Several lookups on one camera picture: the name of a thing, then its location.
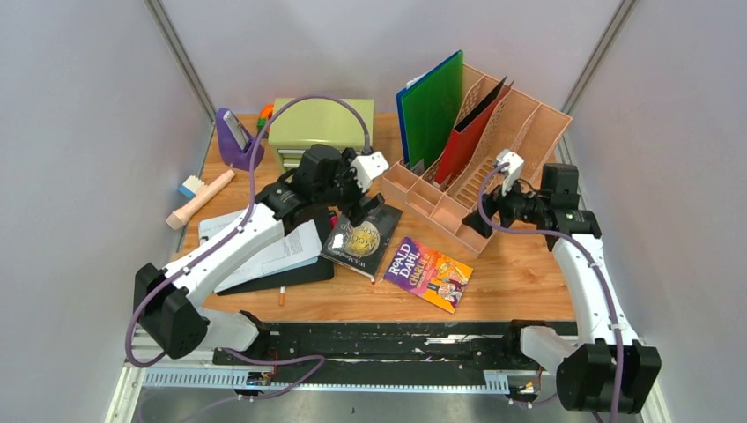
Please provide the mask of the black Moon and Sixpence book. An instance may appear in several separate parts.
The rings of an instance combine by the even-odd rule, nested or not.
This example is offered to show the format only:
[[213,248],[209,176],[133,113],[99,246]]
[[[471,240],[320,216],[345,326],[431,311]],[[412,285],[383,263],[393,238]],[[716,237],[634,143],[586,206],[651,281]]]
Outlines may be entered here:
[[402,215],[389,204],[380,206],[358,226],[341,215],[322,246],[321,256],[374,282]]

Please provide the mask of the purple Roald Dahl book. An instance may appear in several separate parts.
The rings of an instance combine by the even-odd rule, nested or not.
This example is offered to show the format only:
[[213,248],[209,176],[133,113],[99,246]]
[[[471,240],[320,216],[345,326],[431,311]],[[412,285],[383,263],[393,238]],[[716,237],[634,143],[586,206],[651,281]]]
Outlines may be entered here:
[[454,314],[473,268],[410,237],[404,237],[383,279]]

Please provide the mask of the red folder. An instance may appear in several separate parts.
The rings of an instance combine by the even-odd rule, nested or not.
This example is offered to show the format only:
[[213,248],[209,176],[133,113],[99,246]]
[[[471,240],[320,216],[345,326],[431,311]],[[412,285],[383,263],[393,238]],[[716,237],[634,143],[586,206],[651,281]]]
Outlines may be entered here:
[[470,163],[495,109],[511,88],[506,80],[503,77],[452,129],[433,178],[435,187],[445,189]]

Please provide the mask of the peach file organizer rack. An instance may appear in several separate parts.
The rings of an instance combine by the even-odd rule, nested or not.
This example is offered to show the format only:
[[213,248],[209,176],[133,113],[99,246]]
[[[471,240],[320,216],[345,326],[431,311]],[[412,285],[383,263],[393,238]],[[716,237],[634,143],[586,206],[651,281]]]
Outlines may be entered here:
[[524,159],[521,178],[537,183],[542,166],[553,156],[572,117],[509,87],[486,120],[475,151],[464,167],[445,182],[436,182],[440,161],[422,175],[412,173],[400,160],[383,176],[381,190],[387,202],[417,219],[420,227],[479,257],[489,244],[462,219],[477,207],[477,190],[495,157],[508,149]]

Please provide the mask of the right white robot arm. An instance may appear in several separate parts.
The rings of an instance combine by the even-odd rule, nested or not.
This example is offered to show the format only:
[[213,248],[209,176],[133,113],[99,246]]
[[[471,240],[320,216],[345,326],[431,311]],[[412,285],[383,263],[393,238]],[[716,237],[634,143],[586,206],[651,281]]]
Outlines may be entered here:
[[544,165],[539,189],[521,188],[520,160],[499,159],[478,190],[477,208],[463,224],[483,236],[542,235],[562,271],[576,317],[577,340],[549,324],[512,323],[503,355],[513,367],[531,361],[554,375],[568,411],[638,414],[662,368],[653,346],[643,345],[628,323],[609,281],[602,232],[595,214],[580,209],[577,167]]

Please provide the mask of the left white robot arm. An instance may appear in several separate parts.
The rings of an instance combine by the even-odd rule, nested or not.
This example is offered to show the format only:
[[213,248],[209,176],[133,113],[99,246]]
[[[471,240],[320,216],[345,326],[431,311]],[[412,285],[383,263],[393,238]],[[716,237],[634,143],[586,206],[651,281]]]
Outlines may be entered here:
[[199,347],[228,348],[249,364],[263,362],[270,341],[247,312],[234,314],[203,308],[205,300],[250,258],[328,208],[337,208],[360,225],[384,203],[370,197],[375,179],[388,171],[381,152],[358,155],[328,145],[307,149],[299,165],[255,194],[254,202],[232,223],[179,260],[158,268],[152,263],[135,275],[133,317],[125,336],[128,361],[147,362],[132,350],[140,325],[160,347],[157,359],[180,359]]

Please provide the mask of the green drawer cabinet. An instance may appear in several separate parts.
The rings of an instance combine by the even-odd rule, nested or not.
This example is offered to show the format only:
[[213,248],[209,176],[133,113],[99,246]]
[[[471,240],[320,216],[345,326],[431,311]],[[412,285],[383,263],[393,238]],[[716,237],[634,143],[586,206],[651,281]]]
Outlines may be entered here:
[[269,128],[268,143],[281,173],[296,168],[305,150],[316,144],[338,151],[362,152],[363,127],[374,131],[374,100],[346,99],[350,109],[325,99],[303,100],[290,106]]

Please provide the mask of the orange tape dispenser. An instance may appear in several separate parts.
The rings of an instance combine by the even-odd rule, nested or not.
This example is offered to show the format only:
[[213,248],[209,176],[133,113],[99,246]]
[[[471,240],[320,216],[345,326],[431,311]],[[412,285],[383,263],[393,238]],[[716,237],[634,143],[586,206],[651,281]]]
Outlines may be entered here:
[[259,112],[259,114],[257,116],[257,120],[256,120],[256,129],[257,129],[257,132],[260,132],[266,126],[267,121],[273,115],[273,111],[274,111],[274,105],[273,104],[267,104],[266,106],[264,106],[260,110],[260,112]]

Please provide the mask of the grey phone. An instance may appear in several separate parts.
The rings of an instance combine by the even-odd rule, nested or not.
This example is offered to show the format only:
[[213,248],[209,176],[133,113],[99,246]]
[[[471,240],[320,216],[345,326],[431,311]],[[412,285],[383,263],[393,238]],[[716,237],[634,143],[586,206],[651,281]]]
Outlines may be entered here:
[[249,136],[244,132],[243,126],[236,115],[230,109],[227,109],[223,115],[223,120],[237,146],[241,151],[245,151],[249,143]]

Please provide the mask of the purple phone stand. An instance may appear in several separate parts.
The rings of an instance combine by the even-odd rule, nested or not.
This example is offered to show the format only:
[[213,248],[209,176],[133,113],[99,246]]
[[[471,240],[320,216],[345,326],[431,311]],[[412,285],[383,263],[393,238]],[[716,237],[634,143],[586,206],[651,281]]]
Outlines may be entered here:
[[229,166],[239,170],[249,171],[250,170],[250,153],[251,148],[258,145],[257,153],[255,157],[255,164],[253,169],[257,169],[261,163],[264,155],[264,148],[262,143],[253,137],[245,126],[242,124],[244,132],[249,136],[249,143],[245,151],[241,151],[239,146],[233,140],[226,123],[223,120],[223,115],[228,108],[219,108],[215,114],[216,119],[216,131],[218,138],[218,149],[223,162]]

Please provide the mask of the black mounting base plate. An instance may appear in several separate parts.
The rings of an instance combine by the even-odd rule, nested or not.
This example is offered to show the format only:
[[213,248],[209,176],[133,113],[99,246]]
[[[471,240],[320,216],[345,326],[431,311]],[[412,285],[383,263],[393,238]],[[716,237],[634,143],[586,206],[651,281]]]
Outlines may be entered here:
[[504,321],[265,323],[248,349],[217,350],[212,361],[277,360],[274,383],[305,373],[310,383],[352,387],[479,387],[487,371],[514,374],[515,385],[535,380],[538,365],[510,355],[508,332]]

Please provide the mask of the aluminium frame rail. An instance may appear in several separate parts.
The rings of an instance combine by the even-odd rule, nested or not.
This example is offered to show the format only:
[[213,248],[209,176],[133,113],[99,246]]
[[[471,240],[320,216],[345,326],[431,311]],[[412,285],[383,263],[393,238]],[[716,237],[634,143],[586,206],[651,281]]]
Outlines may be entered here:
[[553,354],[522,352],[535,322],[273,323],[251,365],[219,349],[126,365],[111,422],[626,422],[645,406],[661,361],[548,325]]

